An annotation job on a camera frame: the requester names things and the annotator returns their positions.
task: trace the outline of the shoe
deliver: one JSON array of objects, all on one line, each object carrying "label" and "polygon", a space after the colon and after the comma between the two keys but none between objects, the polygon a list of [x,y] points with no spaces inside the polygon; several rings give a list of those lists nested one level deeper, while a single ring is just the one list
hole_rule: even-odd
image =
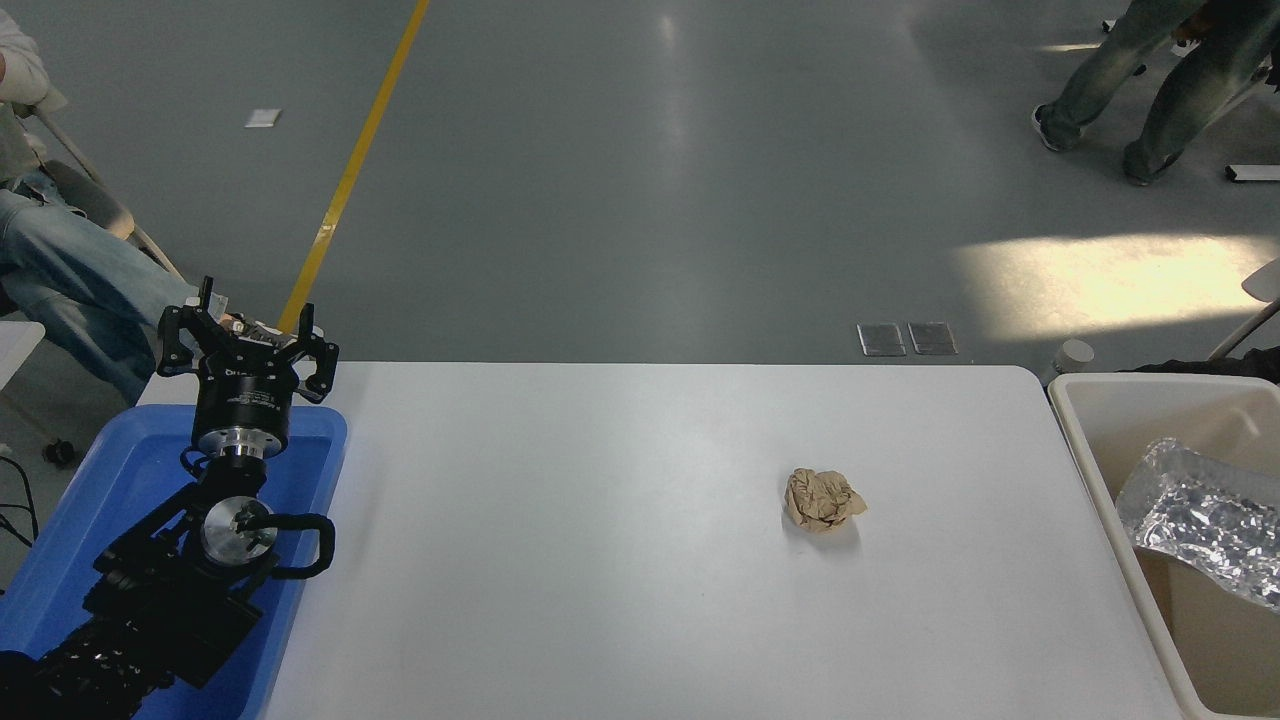
[{"label": "shoe", "polygon": [[1124,172],[1124,179],[1129,181],[1129,184],[1132,184],[1134,187],[1147,187],[1147,186],[1151,184],[1151,179],[1149,178],[1140,178],[1140,177],[1130,173],[1128,170],[1128,168]]},{"label": "shoe", "polygon": [[241,313],[232,313],[227,315],[219,324],[237,340],[256,342],[259,345],[269,345],[276,348],[284,347],[298,340],[296,336],[280,332],[271,325],[262,324],[259,320]]},{"label": "shoe", "polygon": [[1165,174],[1165,172],[1169,170],[1169,167],[1176,163],[1178,158],[1181,156],[1181,152],[1174,152],[1172,155],[1165,158],[1165,161],[1161,163],[1155,172],[1147,172],[1148,165],[1139,159],[1140,154],[1142,150],[1139,149],[1138,142],[1130,142],[1125,146],[1124,158],[1120,163],[1120,169],[1124,170],[1125,179],[1134,187],[1147,187],[1156,182]]},{"label": "shoe", "polygon": [[1037,105],[1036,109],[1032,111],[1032,127],[1036,128],[1036,135],[1041,136],[1041,142],[1044,143],[1044,147],[1048,147],[1053,152],[1062,152],[1065,150],[1069,150],[1069,147],[1057,145],[1056,142],[1050,140],[1048,136],[1044,135],[1044,126],[1041,124],[1041,113],[1044,110],[1044,108],[1048,108],[1048,105]]}]

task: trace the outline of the gray floor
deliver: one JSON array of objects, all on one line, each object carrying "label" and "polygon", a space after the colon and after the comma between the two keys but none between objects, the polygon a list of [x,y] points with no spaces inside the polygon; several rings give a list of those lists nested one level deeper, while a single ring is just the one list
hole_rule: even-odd
[{"label": "gray floor", "polygon": [[[140,223],[274,320],[413,5],[6,9]],[[1160,53],[1050,154],[1032,108],[1124,6],[434,0],[317,322],[355,360],[856,364],[884,361],[856,323],[906,322],[950,323],[960,352],[888,361],[1038,370],[1068,337],[1100,370],[1203,356],[1280,255],[1280,188],[1222,178],[1280,161],[1280,105],[1248,101],[1133,188],[1119,152],[1176,60]],[[255,108],[279,126],[242,128]],[[56,348],[10,395],[81,447],[122,409]],[[47,512],[69,473],[0,419]]]}]

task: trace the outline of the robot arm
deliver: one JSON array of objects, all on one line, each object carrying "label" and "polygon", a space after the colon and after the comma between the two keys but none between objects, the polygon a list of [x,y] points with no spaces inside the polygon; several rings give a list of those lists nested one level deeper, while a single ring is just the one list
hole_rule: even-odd
[{"label": "robot arm", "polygon": [[[196,482],[116,538],[93,562],[101,578],[84,597],[92,619],[40,660],[0,653],[0,707],[22,717],[132,717],[155,689],[182,679],[204,687],[262,616],[250,600],[269,579],[305,579],[329,568],[335,532],[324,515],[273,512],[257,500],[266,460],[288,446],[293,392],[320,402],[333,387],[338,346],[312,324],[276,342],[238,337],[209,315],[212,282],[160,320],[164,377],[198,373],[192,446],[207,462]],[[202,355],[180,342],[186,331]],[[300,382],[293,364],[316,370]],[[315,530],[319,557],[279,566],[280,532]],[[14,715],[9,715],[13,708]]]}]

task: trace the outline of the white bin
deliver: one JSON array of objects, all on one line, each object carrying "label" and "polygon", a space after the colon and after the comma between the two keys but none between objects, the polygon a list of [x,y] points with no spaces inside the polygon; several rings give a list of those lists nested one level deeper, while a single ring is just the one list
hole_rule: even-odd
[{"label": "white bin", "polygon": [[1190,568],[1139,565],[1114,503],[1162,437],[1280,477],[1280,389],[1254,378],[1082,373],[1055,379],[1048,395],[1183,711],[1280,717],[1280,615]]}]

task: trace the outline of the blue jeans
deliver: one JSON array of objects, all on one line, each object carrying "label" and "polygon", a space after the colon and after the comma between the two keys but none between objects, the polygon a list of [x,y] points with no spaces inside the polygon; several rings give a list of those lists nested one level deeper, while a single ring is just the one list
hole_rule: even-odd
[{"label": "blue jeans", "polygon": [[[1041,129],[1073,147],[1152,51],[1203,0],[1133,0],[1101,47],[1071,74],[1041,114]],[[1160,87],[1137,141],[1125,147],[1128,174],[1152,181],[1165,172],[1228,100],[1249,81],[1280,40],[1280,1],[1238,0]]]},{"label": "blue jeans", "polygon": [[196,288],[69,208],[44,172],[0,190],[0,283],[45,337],[133,405],[155,356],[143,325]]}]

